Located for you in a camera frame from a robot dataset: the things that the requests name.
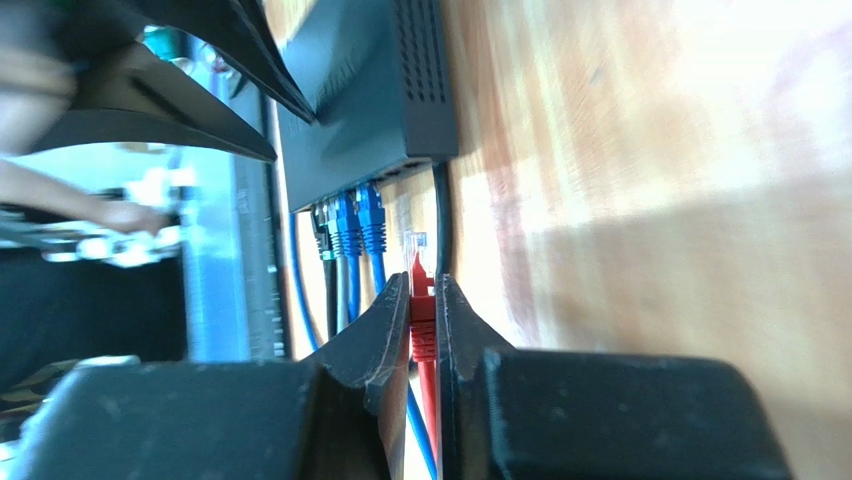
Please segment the black network switch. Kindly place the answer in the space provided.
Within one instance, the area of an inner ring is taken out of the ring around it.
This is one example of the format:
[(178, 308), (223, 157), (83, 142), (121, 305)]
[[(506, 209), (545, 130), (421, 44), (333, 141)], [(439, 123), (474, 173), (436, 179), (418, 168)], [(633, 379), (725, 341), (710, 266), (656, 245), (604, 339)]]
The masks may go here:
[(318, 1), (282, 51), (314, 108), (280, 108), (292, 212), (459, 153), (438, 1)]

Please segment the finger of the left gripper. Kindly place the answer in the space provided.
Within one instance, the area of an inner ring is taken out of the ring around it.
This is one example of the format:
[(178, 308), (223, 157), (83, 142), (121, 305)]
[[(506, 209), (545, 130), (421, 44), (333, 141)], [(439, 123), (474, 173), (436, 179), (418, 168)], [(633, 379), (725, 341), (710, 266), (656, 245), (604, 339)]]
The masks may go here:
[(272, 162), (255, 128), (174, 64), (135, 42), (92, 61), (68, 108), (28, 154), (76, 145), (161, 143)]
[(260, 1), (141, 0), (130, 3), (154, 24), (175, 27), (218, 50), (235, 69), (307, 123), (315, 110), (287, 70)]

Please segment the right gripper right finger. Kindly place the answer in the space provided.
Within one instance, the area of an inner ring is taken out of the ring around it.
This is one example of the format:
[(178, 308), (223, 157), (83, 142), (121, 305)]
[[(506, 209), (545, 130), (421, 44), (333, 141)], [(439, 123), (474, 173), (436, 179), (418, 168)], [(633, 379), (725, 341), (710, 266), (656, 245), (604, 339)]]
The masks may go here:
[(445, 479), (789, 479), (734, 366), (667, 355), (528, 350), (435, 287)]

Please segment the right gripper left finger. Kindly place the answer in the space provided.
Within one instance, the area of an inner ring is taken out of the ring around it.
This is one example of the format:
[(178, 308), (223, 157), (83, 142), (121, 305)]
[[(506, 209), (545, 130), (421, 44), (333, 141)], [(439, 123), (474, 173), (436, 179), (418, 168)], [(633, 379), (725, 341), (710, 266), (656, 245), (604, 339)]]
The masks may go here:
[(78, 367), (27, 425), (17, 479), (400, 479), (409, 279), (298, 362)]

